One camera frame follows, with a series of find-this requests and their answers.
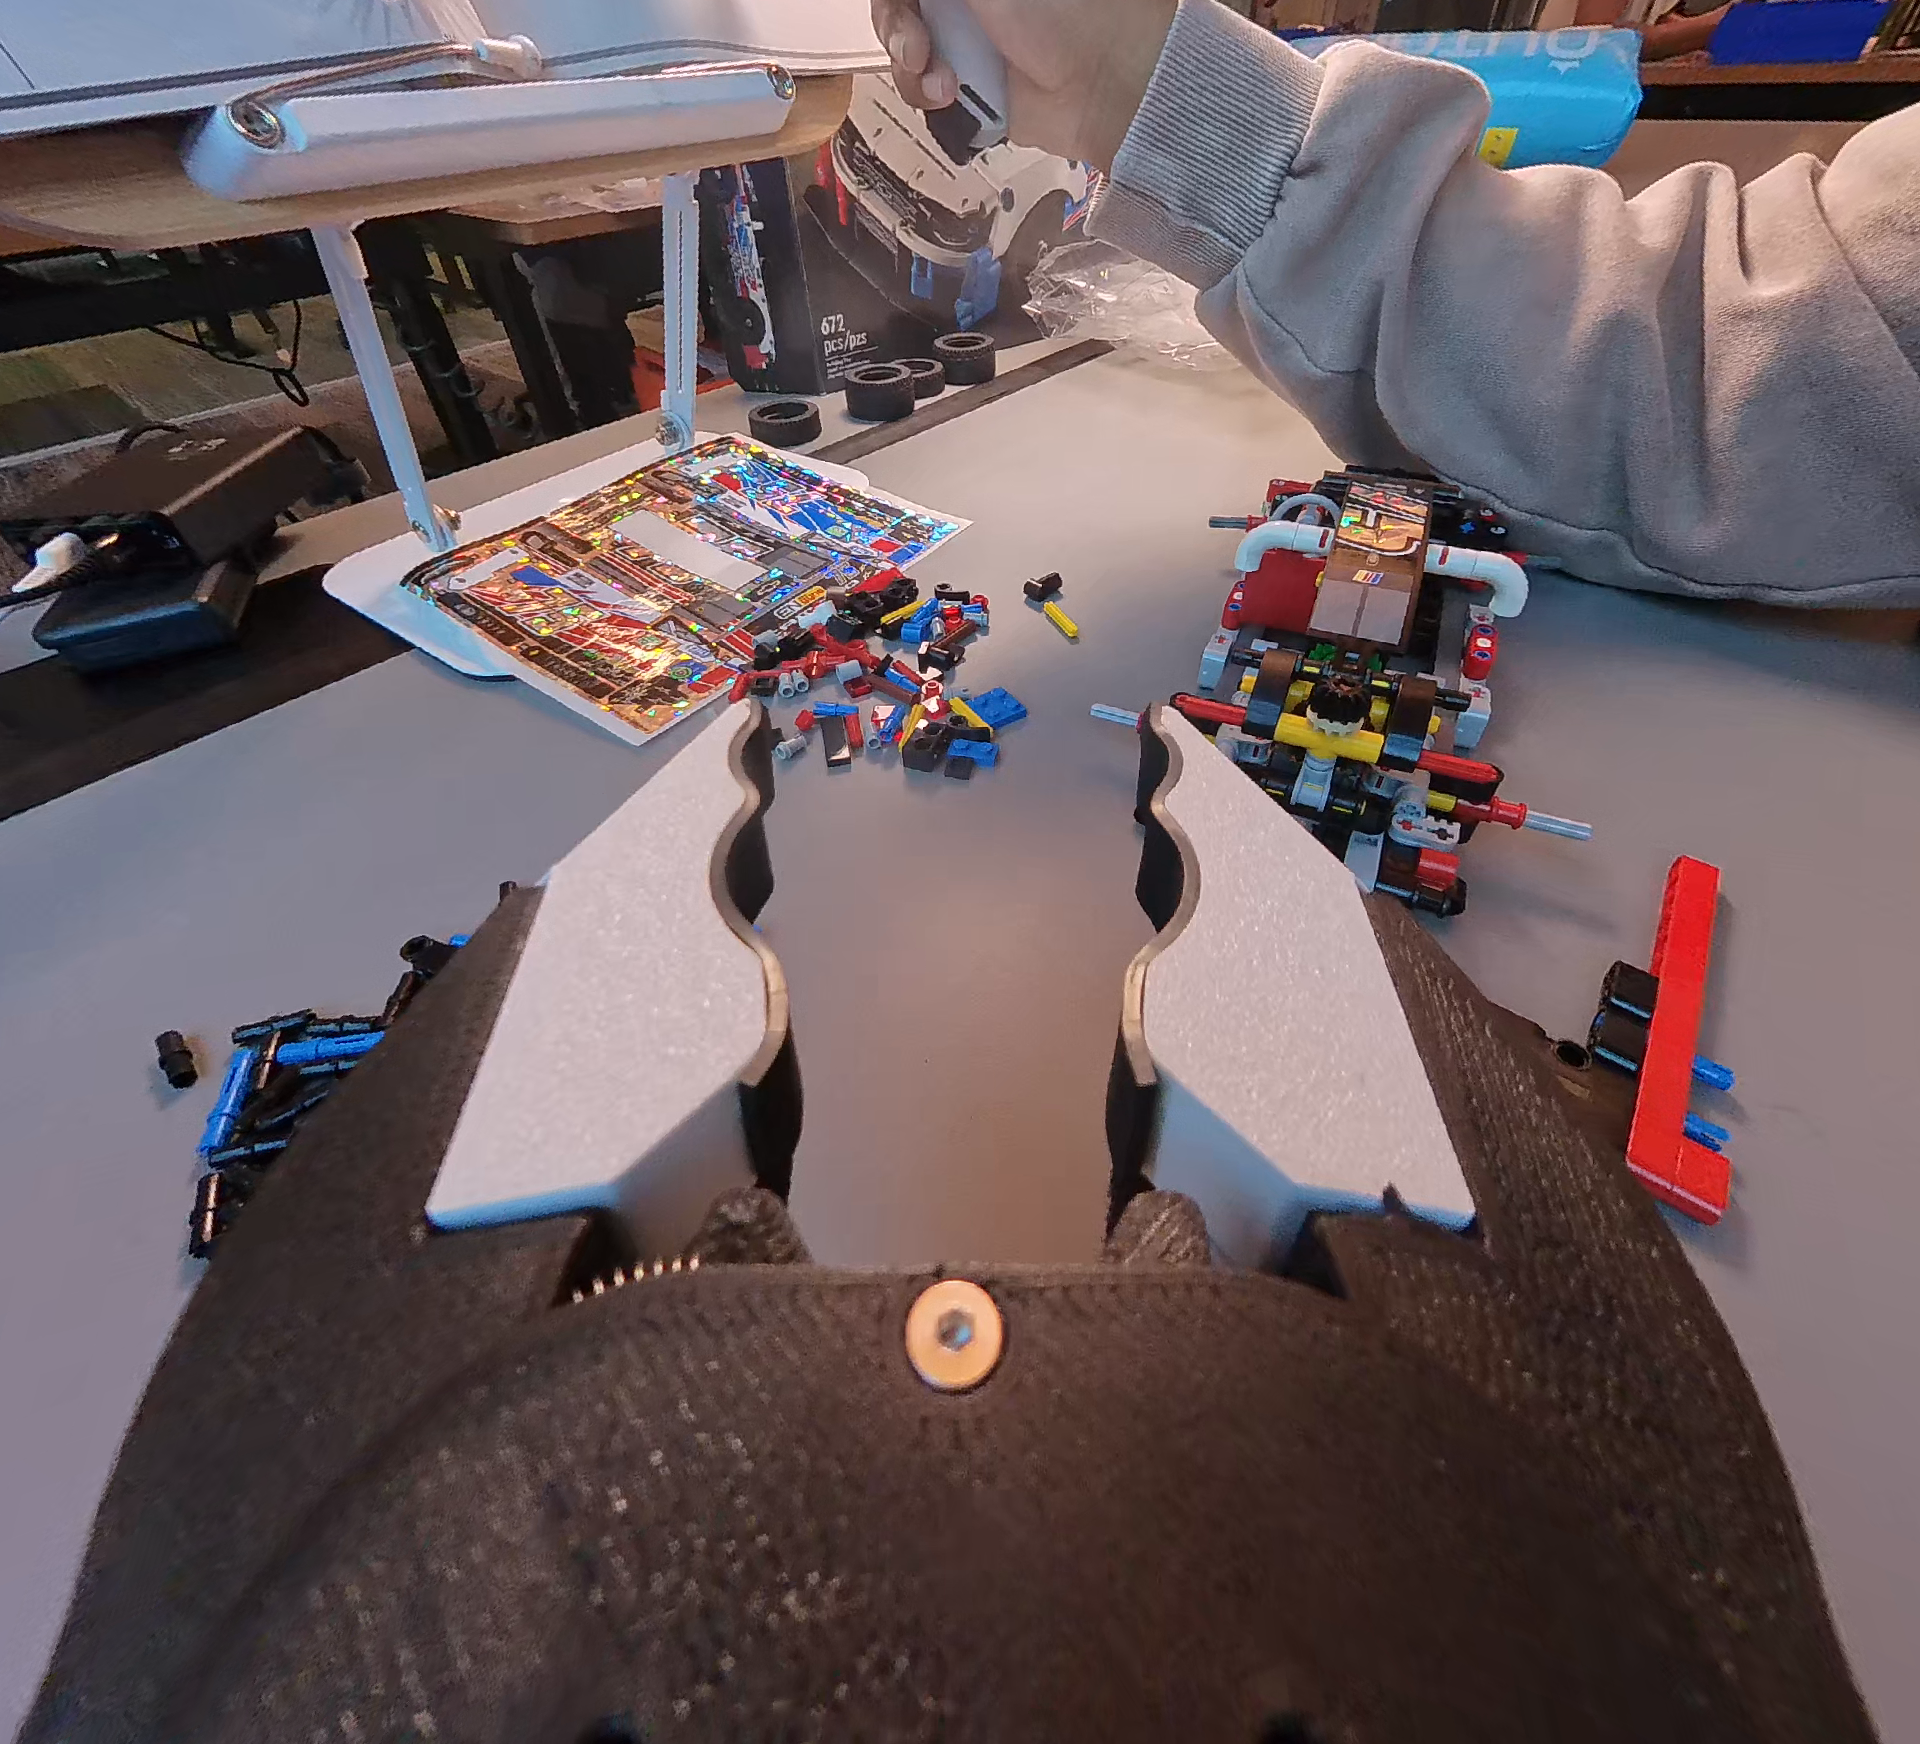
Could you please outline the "blue storage bin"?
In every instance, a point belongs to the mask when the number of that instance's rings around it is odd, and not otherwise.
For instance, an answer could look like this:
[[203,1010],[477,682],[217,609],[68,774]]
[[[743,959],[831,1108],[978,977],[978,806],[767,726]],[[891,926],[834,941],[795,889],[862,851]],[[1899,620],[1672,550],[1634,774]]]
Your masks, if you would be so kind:
[[1736,0],[1722,4],[1717,66],[1847,66],[1881,30],[1890,0]]

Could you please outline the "red black lego beam assembly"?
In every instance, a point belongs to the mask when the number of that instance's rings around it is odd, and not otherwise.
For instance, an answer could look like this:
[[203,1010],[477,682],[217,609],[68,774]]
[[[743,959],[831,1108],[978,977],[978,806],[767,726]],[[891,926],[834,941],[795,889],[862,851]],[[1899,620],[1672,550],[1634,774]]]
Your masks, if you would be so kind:
[[1584,1041],[1545,1041],[1545,1072],[1608,1155],[1617,1155],[1663,1206],[1717,1233],[1728,1206],[1728,1127],[1696,1093],[1736,1076],[1700,1054],[1708,959],[1722,872],[1681,856],[1647,967],[1614,959]]

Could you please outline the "wood-edged grey table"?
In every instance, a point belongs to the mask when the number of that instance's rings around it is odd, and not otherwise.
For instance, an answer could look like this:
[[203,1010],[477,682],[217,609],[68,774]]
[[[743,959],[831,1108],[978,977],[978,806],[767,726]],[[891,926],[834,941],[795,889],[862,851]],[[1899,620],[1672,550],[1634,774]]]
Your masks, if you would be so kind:
[[1830,158],[1862,128],[1908,112],[1920,94],[1920,50],[1869,58],[1765,58],[1717,66],[1657,58],[1640,66],[1640,112],[1608,158],[1608,175],[1634,196],[1685,158],[1722,158],[1745,185],[1790,157]]

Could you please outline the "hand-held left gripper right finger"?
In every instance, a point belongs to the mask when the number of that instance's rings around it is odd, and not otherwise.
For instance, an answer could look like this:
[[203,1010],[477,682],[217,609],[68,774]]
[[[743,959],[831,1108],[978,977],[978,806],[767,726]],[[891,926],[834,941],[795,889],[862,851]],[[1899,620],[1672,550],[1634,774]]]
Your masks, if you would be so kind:
[[1283,1265],[1314,1214],[1470,1233],[1368,897],[1169,706],[1139,726],[1139,907],[1106,1076],[1106,1222],[1184,1198],[1208,1250]]

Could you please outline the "clear plastic bag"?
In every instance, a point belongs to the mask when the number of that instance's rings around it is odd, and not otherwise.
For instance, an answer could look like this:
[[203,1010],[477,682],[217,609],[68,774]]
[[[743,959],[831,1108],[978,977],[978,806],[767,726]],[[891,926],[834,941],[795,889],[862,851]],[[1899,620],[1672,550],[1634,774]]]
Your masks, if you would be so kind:
[[1025,316],[1050,338],[1097,338],[1163,369],[1238,369],[1192,316],[1192,289],[1106,248],[1106,243],[1057,243],[1034,272],[1025,272]]

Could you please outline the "pile of mixed lego pieces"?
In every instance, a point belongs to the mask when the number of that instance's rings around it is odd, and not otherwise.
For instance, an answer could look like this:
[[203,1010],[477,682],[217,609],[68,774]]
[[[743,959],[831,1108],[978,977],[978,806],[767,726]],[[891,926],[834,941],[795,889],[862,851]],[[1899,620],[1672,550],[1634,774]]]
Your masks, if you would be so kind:
[[831,773],[891,756],[907,774],[996,773],[1003,735],[1025,726],[1013,690],[965,690],[965,649],[988,645],[996,599],[954,576],[869,576],[808,596],[744,620],[744,668],[722,706],[784,706],[773,764],[824,748]]

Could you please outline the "person's right forearm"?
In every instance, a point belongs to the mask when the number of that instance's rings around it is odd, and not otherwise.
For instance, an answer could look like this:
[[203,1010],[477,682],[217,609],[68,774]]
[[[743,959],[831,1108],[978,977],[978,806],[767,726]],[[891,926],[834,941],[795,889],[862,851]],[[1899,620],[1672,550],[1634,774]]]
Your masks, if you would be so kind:
[[1184,277],[1338,462],[1432,462],[1573,576],[1910,609],[1920,112],[1640,196],[1486,169],[1478,128],[1446,58],[1180,0],[1094,232]]

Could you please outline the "black power adapter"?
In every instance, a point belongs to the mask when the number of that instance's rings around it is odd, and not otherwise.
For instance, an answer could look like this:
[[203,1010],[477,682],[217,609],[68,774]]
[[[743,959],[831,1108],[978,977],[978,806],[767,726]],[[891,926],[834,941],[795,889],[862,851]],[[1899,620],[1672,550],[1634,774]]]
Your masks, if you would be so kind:
[[155,657],[232,645],[249,596],[257,596],[249,555],[155,563],[133,576],[94,576],[94,584],[58,596],[26,637],[37,649],[68,657],[76,672],[117,672],[117,668],[155,668]]
[[312,423],[284,434],[163,434],[26,489],[0,510],[13,555],[84,536],[117,563],[217,563],[257,555],[295,505],[362,505],[363,472]]

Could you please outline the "lego race car model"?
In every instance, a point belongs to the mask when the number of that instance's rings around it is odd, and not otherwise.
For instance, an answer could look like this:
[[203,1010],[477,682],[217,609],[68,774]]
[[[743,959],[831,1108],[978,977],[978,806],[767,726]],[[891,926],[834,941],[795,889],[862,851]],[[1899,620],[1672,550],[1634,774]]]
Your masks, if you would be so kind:
[[1238,536],[1238,576],[1169,714],[1361,897],[1457,915],[1478,829],[1590,844],[1470,756],[1535,596],[1504,505],[1421,472],[1332,472],[1278,480],[1261,510],[1208,531]]

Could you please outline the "white stand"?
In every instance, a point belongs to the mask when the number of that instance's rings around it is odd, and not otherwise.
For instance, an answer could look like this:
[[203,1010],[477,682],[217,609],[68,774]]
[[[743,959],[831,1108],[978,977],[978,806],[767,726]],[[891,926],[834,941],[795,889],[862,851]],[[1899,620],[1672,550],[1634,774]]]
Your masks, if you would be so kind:
[[515,682],[515,657],[401,576],[465,546],[401,423],[392,369],[362,263],[363,222],[468,216],[506,196],[582,196],[659,175],[664,389],[636,462],[693,450],[693,175],[824,148],[852,112],[852,70],[664,66],[610,81],[468,87],[257,87],[199,128],[91,128],[5,143],[5,225],[84,248],[182,248],[308,225],[348,369],[401,495],[401,536],[347,555],[320,584],[454,672]]

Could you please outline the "pile of black blue pins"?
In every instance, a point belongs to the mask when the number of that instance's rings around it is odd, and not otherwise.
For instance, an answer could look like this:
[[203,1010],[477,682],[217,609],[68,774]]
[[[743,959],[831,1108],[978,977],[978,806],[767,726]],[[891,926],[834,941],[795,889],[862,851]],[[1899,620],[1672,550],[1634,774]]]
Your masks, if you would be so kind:
[[429,977],[468,944],[410,941],[401,983],[382,1010],[274,1010],[230,1032],[230,1072],[199,1127],[199,1190],[182,1262],[213,1262],[262,1169],[295,1150],[303,1121],[392,1032]]

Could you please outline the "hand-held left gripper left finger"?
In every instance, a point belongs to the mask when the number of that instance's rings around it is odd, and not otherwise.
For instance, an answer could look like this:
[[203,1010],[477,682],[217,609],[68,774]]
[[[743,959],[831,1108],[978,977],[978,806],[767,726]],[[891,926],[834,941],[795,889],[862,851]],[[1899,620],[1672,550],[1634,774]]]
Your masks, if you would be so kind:
[[790,1198],[808,1093],[755,930],[767,797],[767,714],[722,706],[541,872],[423,1198],[429,1233],[610,1214],[636,1262],[664,1262],[718,1198]]

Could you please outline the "blue cylinder yellow band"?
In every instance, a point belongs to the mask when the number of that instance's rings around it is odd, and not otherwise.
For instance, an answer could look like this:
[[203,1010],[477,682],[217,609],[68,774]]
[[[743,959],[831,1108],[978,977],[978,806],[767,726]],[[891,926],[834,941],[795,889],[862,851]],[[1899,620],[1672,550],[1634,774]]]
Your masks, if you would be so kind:
[[1608,169],[1640,121],[1640,30],[1283,30],[1306,58],[1383,43],[1446,58],[1486,87],[1478,158],[1496,169]]

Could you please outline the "black lego box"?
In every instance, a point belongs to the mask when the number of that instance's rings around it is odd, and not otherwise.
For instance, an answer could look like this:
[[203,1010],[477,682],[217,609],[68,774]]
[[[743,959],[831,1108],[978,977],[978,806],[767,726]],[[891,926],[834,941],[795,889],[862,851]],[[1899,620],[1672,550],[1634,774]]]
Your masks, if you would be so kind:
[[831,397],[862,359],[927,359],[981,331],[1025,346],[1025,277],[1081,232],[1097,169],[1038,148],[954,158],[885,70],[811,158],[693,175],[704,306],[722,371],[755,397]]

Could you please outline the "holographic sticker sheet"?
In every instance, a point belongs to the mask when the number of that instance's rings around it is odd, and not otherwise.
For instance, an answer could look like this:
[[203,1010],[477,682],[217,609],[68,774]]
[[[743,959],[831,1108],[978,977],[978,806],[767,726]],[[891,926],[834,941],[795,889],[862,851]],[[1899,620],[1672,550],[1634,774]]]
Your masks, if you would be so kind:
[[891,609],[957,510],[714,434],[410,563],[392,584],[491,672],[647,748],[704,706],[869,672]]

